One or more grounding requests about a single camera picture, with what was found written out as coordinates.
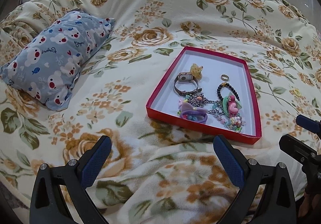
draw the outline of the floral blanket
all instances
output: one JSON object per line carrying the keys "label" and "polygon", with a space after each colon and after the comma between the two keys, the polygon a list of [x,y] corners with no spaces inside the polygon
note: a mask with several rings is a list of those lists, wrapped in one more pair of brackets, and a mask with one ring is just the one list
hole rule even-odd
{"label": "floral blanket", "polygon": [[[298,114],[321,116],[321,42],[297,8],[285,0],[32,0],[1,22],[0,64],[77,7],[116,24],[83,67],[66,110],[49,111],[0,82],[0,180],[19,200],[29,206],[42,163],[64,165],[108,135],[112,152],[87,192],[111,224],[215,223],[238,189],[213,137],[146,115],[148,98],[184,46],[247,62],[263,136],[255,145],[232,144],[261,164],[283,161],[302,195],[304,174],[278,141],[290,133],[321,152],[318,137],[295,124]],[[73,213],[65,188],[63,194]]]}

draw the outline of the watch face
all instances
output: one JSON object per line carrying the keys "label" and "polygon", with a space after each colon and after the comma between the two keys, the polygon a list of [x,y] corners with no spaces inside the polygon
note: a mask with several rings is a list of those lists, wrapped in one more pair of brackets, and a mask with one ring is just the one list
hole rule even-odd
{"label": "watch face", "polygon": [[193,75],[191,73],[179,73],[180,82],[188,82],[193,80]]}

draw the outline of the blue gripper pad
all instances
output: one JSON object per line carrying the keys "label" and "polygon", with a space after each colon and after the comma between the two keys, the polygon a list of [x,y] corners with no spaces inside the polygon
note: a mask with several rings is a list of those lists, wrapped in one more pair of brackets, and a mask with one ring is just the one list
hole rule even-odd
{"label": "blue gripper pad", "polygon": [[214,138],[213,147],[232,184],[242,189],[245,184],[245,180],[244,171],[240,164],[220,137],[216,136]]}
{"label": "blue gripper pad", "polygon": [[103,142],[99,145],[97,150],[92,154],[87,164],[84,166],[81,172],[80,184],[83,189],[91,187],[94,184],[99,171],[107,160],[111,151],[111,140],[106,137]]}
{"label": "blue gripper pad", "polygon": [[319,133],[320,132],[320,124],[319,122],[312,120],[304,115],[299,114],[295,119],[297,125],[301,126],[302,128],[312,132],[312,133]]}

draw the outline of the bear print pillow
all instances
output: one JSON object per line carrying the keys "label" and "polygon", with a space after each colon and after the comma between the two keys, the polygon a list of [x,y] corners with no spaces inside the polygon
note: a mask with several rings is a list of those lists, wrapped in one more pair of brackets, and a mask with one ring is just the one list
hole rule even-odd
{"label": "bear print pillow", "polygon": [[3,65],[0,77],[53,111],[65,109],[80,66],[102,47],[113,25],[112,18],[70,11]]}

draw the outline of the wristwatch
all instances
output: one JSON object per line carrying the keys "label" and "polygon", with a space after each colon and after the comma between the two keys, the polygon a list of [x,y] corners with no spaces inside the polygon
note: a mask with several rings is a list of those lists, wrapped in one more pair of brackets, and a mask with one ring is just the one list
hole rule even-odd
{"label": "wristwatch", "polygon": [[[180,91],[175,86],[177,82],[191,82],[194,81],[196,83],[196,88],[193,91]],[[191,74],[191,73],[179,73],[175,80],[174,80],[174,89],[180,96],[186,96],[186,95],[194,95],[197,93],[200,93],[202,91],[202,88],[198,88],[198,80]]]}

